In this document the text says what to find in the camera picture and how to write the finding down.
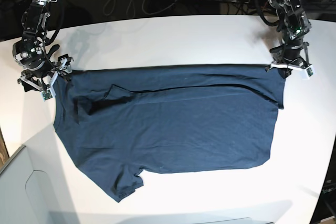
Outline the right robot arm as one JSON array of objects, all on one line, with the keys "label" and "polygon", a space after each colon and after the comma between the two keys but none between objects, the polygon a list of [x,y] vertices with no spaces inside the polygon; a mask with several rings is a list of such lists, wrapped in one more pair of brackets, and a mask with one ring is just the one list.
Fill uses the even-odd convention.
[{"label": "right robot arm", "polygon": [[61,77],[71,79],[72,57],[67,54],[52,61],[53,54],[60,48],[54,41],[60,31],[57,27],[48,38],[48,20],[51,16],[47,5],[58,0],[31,0],[22,15],[23,34],[20,41],[13,44],[14,60],[23,68],[18,84],[25,92],[38,91],[44,101],[55,98],[54,83]]}]

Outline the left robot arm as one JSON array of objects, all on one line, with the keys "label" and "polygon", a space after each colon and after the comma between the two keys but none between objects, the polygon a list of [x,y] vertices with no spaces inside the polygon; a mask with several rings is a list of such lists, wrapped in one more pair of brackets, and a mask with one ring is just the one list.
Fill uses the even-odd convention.
[{"label": "left robot arm", "polygon": [[310,31],[311,23],[301,0],[268,0],[268,3],[275,9],[278,21],[268,21],[260,10],[258,14],[265,24],[277,28],[277,32],[281,33],[281,42],[269,50],[274,60],[266,71],[278,68],[283,78],[287,78],[296,70],[303,79],[310,79],[314,69],[309,62],[309,43],[304,41],[304,36]]}]

